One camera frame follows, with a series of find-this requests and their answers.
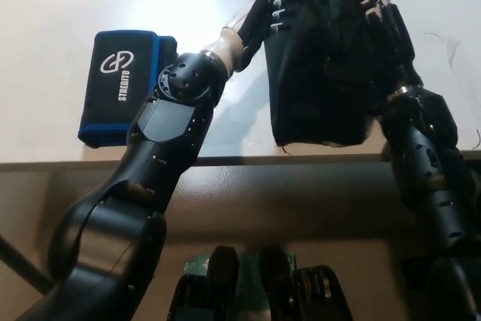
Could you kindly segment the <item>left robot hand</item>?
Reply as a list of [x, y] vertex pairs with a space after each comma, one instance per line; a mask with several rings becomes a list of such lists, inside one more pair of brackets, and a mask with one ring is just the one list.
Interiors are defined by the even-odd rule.
[[259, 50], [268, 32], [268, 18], [274, 0], [252, 0], [241, 8], [224, 26], [236, 33], [242, 47], [239, 56], [234, 57], [234, 70], [243, 71]]

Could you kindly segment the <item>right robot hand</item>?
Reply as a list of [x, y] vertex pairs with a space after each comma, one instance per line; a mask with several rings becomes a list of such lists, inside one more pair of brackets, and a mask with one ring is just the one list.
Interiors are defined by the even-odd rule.
[[387, 99], [423, 87], [413, 61], [415, 51], [398, 6], [391, 0], [361, 2], [380, 59], [377, 86]]

